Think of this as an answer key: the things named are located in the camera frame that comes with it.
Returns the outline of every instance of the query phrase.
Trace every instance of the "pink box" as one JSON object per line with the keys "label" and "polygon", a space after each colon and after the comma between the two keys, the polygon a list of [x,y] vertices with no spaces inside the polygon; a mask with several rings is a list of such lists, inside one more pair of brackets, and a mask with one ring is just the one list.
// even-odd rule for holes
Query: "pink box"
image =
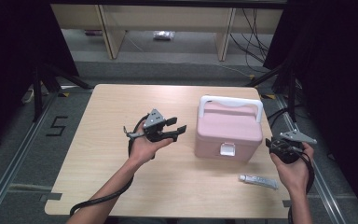
{"label": "pink box", "polygon": [[263,140],[259,100],[202,96],[197,117],[197,157],[248,161]]}

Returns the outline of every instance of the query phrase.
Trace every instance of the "black curtain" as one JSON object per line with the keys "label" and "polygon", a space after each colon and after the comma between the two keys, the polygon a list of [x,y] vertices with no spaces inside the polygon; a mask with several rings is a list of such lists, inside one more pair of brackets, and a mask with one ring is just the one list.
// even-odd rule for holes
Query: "black curtain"
{"label": "black curtain", "polygon": [[0,0],[0,132],[21,105],[33,82],[33,70],[41,63],[78,76],[49,3]]}

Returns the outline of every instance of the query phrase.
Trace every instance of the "person's left hand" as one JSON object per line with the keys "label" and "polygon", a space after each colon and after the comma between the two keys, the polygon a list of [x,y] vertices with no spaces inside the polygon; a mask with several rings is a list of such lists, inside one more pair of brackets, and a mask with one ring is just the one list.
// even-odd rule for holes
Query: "person's left hand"
{"label": "person's left hand", "polygon": [[[138,126],[137,133],[144,131],[144,124],[145,121],[142,121]],[[137,164],[142,165],[150,161],[160,148],[166,147],[172,142],[173,139],[171,138],[162,139],[158,142],[150,142],[146,136],[137,137],[132,144],[130,160],[134,160]]]}

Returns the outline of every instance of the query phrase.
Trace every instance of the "person's right hand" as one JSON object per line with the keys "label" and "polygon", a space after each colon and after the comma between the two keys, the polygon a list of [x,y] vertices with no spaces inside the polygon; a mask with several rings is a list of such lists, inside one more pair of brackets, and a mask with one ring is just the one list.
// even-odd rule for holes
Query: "person's right hand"
{"label": "person's right hand", "polygon": [[[142,133],[145,121],[138,126],[137,133]],[[135,161],[139,166],[150,161],[156,152],[162,147],[166,147],[173,142],[172,138],[162,139],[158,142],[150,142],[145,136],[137,137],[133,144],[130,160]]]}
{"label": "person's right hand", "polygon": [[[307,143],[303,143],[303,146],[305,148],[304,153],[310,157],[310,161],[313,161],[313,148]],[[270,153],[269,155],[277,167],[281,182],[289,193],[306,193],[309,172],[305,162],[298,159],[291,164],[286,164],[274,153]]]}

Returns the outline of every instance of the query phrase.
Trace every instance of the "floor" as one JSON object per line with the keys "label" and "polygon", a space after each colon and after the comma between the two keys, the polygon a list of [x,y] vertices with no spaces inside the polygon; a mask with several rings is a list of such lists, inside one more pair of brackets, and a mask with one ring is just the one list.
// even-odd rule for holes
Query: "floor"
{"label": "floor", "polygon": [[[185,33],[178,32],[174,34],[174,38],[171,41],[156,41],[153,39],[153,32],[127,32],[123,45],[121,46],[120,53],[115,60],[108,58],[106,47],[101,36],[87,36],[84,35],[82,30],[62,30],[72,56],[76,62],[76,65],[80,66],[80,63],[99,63],[99,65],[106,64],[121,64],[121,63],[145,63],[145,64],[172,64],[172,65],[186,65],[186,64],[208,64],[216,69],[229,70],[238,75],[244,75],[247,78],[253,74],[260,75],[263,72],[268,71],[262,68],[262,63],[253,57],[246,56],[244,51],[239,49],[232,39],[229,41],[229,47],[227,50],[227,57],[224,62],[217,60],[217,53],[214,47],[214,34],[206,33]],[[248,42],[246,38],[250,38],[249,35],[242,36],[241,34],[234,34],[234,38],[238,43],[246,47]],[[260,35],[259,39],[264,45],[268,46],[272,35]],[[249,46],[253,54],[257,55],[260,59],[263,58],[260,48],[255,46]],[[64,112],[64,109],[71,106],[85,107],[90,97],[90,92],[81,92],[73,94],[73,101],[71,103],[65,102],[64,98],[49,95],[46,96],[45,103],[47,104],[52,98],[57,97],[55,102],[49,109],[52,115],[47,115],[46,120],[54,119],[54,115],[60,115]],[[271,108],[282,108],[284,100],[279,100],[281,96],[277,96],[276,101],[267,101],[266,104],[270,104]],[[71,118],[71,124],[73,127],[67,128],[71,130],[70,135],[76,131],[76,125],[81,118],[82,111]],[[300,117],[306,115],[306,111],[297,111]],[[0,201],[0,223],[62,223],[67,217],[51,217],[46,216],[43,211],[44,199],[42,196],[46,196],[51,190],[51,186],[54,183],[54,175],[46,174],[46,172],[56,173],[59,171],[60,166],[57,166],[56,170],[51,170],[51,164],[44,160],[49,159],[51,161],[62,162],[66,151],[56,148],[55,145],[51,145],[49,152],[40,151],[41,147],[38,138],[29,136],[29,130],[34,129],[39,134],[49,132],[49,122],[45,122],[41,127],[34,126],[29,118],[33,115],[32,104],[25,104],[16,115],[14,119],[7,126],[7,131],[2,133],[2,139],[0,148],[0,181],[2,182],[2,176],[7,173],[14,172],[14,176],[7,184],[8,193],[6,197]],[[318,136],[317,130],[312,126],[308,119],[299,119],[297,124],[291,123],[287,116],[283,116],[281,121],[277,122],[278,127],[287,129],[288,127],[297,127],[304,133],[312,135],[321,139],[319,148],[323,153],[320,153],[315,157],[315,166],[317,166],[317,179],[315,180],[314,187],[309,194],[310,208],[313,211],[312,215],[316,223],[358,223],[358,202],[355,195],[351,192],[351,187],[345,181],[339,168],[334,164],[334,161],[328,159],[326,154],[328,148],[325,148],[323,139]],[[279,128],[275,127],[272,131],[277,132]],[[22,139],[29,138],[33,150],[21,151],[21,148],[26,148]],[[71,139],[62,139],[60,145],[62,147],[69,147]],[[23,160],[20,160],[18,164],[13,164],[12,158],[19,157],[19,152],[24,155]],[[29,166],[30,163],[34,164],[38,160],[39,166]],[[266,220],[236,220],[237,223],[266,223]],[[268,223],[284,223],[285,220],[268,220]]]}

